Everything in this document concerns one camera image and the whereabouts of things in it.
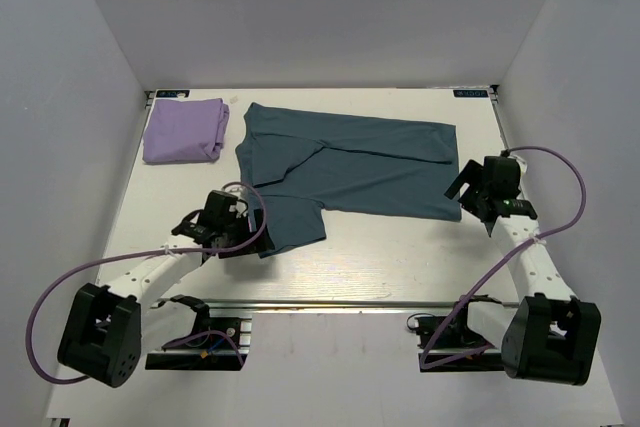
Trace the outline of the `dark teal t-shirt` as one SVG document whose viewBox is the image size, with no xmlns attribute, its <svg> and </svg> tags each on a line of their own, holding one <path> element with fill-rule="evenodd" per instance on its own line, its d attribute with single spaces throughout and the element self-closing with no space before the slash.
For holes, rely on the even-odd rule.
<svg viewBox="0 0 640 427">
<path fill-rule="evenodd" d="M 449 124 L 330 114 L 252 103 L 236 148 L 253 207 L 264 207 L 274 256 L 322 241 L 335 210 L 458 222 L 445 196 L 459 173 Z"/>
</svg>

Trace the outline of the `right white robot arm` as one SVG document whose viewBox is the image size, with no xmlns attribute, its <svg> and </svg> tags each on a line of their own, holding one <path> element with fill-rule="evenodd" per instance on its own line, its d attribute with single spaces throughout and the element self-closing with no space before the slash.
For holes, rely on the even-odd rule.
<svg viewBox="0 0 640 427">
<path fill-rule="evenodd" d="M 492 268 L 507 268 L 518 306 L 478 296 L 485 274 L 437 328 L 472 346 L 484 339 L 497 349 L 511 378 L 581 386 L 589 378 L 601 326 L 598 307 L 578 299 L 546 248 L 554 230 L 541 231 L 538 214 L 522 198 L 521 163 L 508 151 L 469 161 L 445 195 L 485 226 L 503 254 Z"/>
</svg>

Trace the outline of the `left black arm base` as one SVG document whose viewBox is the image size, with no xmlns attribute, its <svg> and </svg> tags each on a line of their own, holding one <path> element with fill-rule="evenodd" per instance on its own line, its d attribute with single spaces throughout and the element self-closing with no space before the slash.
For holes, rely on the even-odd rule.
<svg viewBox="0 0 640 427">
<path fill-rule="evenodd" d="M 147 371 L 239 372 L 249 354 L 252 316 L 180 296 L 153 304 L 142 327 Z"/>
</svg>

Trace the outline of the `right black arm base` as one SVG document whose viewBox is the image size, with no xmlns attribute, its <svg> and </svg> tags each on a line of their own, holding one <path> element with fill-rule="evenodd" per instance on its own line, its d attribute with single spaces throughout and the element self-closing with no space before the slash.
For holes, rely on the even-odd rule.
<svg viewBox="0 0 640 427">
<path fill-rule="evenodd" d="M 426 363 L 436 363 L 447 357 L 460 355 L 469 350 L 479 349 L 487 341 L 467 325 L 468 307 L 465 306 L 457 317 L 444 329 L 430 350 Z M 439 325 L 446 318 L 447 313 L 417 312 L 406 319 L 406 329 L 418 337 L 418 367 L 421 373 L 484 373 L 503 372 L 504 365 L 500 351 L 491 348 L 483 352 L 468 353 L 464 357 L 452 362 L 443 363 L 431 369 L 426 369 L 421 363 L 421 355 L 428 341 L 435 334 Z"/>
</svg>

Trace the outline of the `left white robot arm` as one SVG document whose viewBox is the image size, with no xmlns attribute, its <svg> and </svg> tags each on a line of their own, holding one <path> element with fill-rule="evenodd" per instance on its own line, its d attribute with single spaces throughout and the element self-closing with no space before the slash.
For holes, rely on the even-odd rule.
<svg viewBox="0 0 640 427">
<path fill-rule="evenodd" d="M 225 190 L 209 193 L 156 251 L 103 285 L 87 283 L 75 294 L 59 344 L 58 361 L 116 388 L 156 349 L 199 346 L 213 336 L 210 308 L 196 297 L 167 293 L 209 259 L 271 249 L 267 212 Z"/>
</svg>

